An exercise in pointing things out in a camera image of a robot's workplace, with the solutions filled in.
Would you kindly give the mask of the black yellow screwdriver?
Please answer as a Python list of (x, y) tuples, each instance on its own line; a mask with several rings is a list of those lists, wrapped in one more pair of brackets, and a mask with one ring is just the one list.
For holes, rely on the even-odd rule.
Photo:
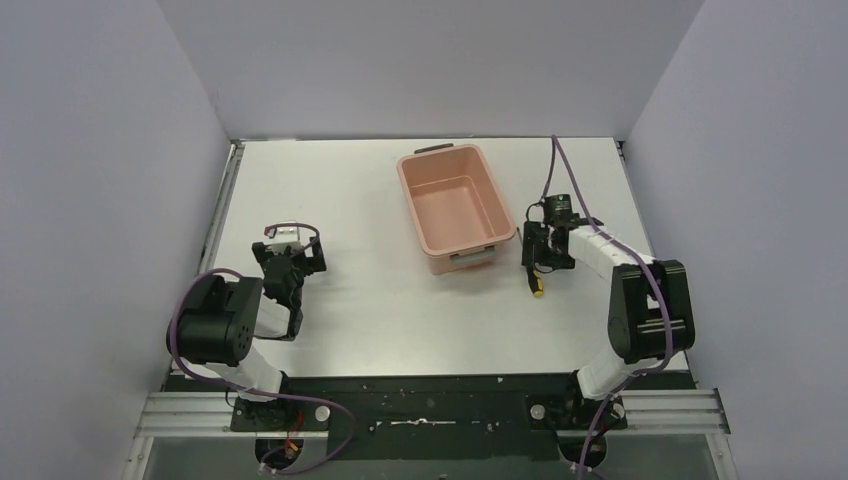
[(525, 223), (521, 233), (521, 265), (526, 271), (527, 283), (531, 293), (534, 297), (541, 297), (544, 294), (544, 284), (535, 266), (534, 241), (533, 229), (528, 223)]

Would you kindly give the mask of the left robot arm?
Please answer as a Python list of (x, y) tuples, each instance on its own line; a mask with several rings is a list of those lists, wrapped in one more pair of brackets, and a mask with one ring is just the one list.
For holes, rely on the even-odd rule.
[(251, 246), (259, 277), (216, 268), (199, 276), (178, 303), (166, 348), (181, 361), (215, 373), (210, 380), (257, 403), (256, 415), (271, 429), (292, 423), (296, 403), (283, 391), (286, 375), (253, 346), (255, 340), (293, 341), (303, 322), (305, 279), (327, 270), (320, 239), (269, 240)]

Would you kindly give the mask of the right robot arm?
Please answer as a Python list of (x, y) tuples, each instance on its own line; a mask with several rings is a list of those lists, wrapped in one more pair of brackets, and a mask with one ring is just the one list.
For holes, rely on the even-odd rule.
[(521, 265), (532, 294), (543, 295), (543, 274), (578, 264), (609, 287), (606, 343), (569, 376), (562, 402), (542, 407), (543, 417), (563, 429), (587, 428), (595, 416), (618, 419), (620, 413), (603, 403), (609, 394), (694, 344), (686, 269), (677, 260), (640, 253), (598, 219), (580, 216), (567, 194), (536, 205), (542, 220), (526, 219), (522, 230)]

